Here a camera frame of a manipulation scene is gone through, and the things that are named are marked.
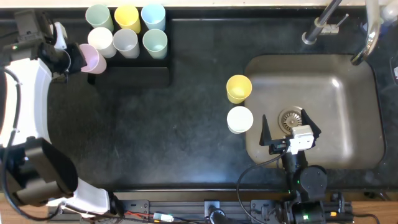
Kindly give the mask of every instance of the faucet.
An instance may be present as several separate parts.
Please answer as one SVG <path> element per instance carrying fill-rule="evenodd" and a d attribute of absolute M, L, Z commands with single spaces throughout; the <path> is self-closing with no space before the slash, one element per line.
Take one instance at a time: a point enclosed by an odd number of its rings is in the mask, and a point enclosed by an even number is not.
<path fill-rule="evenodd" d="M 325 33 L 325 29 L 332 29 L 330 34 L 338 33 L 338 26 L 348 17 L 346 17 L 339 22 L 338 25 L 327 27 L 327 20 L 330 18 L 331 14 L 336 10 L 338 5 L 342 0 L 332 0 L 332 2 L 326 7 L 320 17 L 314 20 L 310 31 L 304 32 L 302 35 L 302 40 L 305 44 L 311 45 L 317 41 L 317 37 Z M 377 40 L 380 34 L 380 10 L 378 0 L 365 0 L 366 2 L 366 13 L 368 15 L 368 34 L 366 37 L 365 46 L 361 49 L 359 54 L 353 56 L 351 63 L 353 65 L 359 65 L 363 60 L 365 60 L 369 54 L 373 51 L 377 44 Z"/>

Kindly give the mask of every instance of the white wall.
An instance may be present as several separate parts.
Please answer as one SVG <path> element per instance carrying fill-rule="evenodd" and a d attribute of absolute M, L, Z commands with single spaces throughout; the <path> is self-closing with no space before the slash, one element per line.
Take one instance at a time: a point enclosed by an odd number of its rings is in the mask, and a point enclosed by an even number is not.
<path fill-rule="evenodd" d="M 164 6 L 326 6 L 331 0 L 0 0 L 0 7 L 89 7 L 93 4 L 144 6 L 158 2 Z M 386 4 L 392 0 L 379 0 Z M 364 0 L 343 0 L 342 6 L 363 6 Z"/>

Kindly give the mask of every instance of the faucet handle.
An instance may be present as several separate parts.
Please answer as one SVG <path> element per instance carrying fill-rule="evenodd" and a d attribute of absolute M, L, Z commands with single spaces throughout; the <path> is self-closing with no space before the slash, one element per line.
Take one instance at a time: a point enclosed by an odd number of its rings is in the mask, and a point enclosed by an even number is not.
<path fill-rule="evenodd" d="M 346 14 L 345 17 L 340 20 L 337 24 L 326 24 L 326 26 L 322 29 L 320 35 L 335 35 L 338 34 L 339 26 L 348 18 L 349 14 Z"/>

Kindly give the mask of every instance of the sink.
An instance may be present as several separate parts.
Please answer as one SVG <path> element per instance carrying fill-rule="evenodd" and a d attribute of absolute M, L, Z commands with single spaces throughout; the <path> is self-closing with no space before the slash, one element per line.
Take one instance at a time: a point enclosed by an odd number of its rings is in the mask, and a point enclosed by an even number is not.
<path fill-rule="evenodd" d="M 309 164 L 327 169 L 369 169 L 384 155 L 379 104 L 372 68 L 354 66 L 350 55 L 262 55 L 245 75 L 252 93 L 245 101 L 254 116 L 246 150 L 256 163 L 272 159 L 259 145 L 262 115 L 273 139 L 301 125 L 300 109 L 322 130 L 305 152 Z"/>

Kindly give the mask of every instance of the sink drain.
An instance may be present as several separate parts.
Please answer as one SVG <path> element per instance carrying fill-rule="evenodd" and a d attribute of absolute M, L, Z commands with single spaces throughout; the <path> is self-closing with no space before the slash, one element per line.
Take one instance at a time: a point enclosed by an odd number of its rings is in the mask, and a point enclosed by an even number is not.
<path fill-rule="evenodd" d="M 279 126 L 286 134 L 290 134 L 292 128 L 303 125 L 301 108 L 291 106 L 282 110 L 279 114 Z"/>

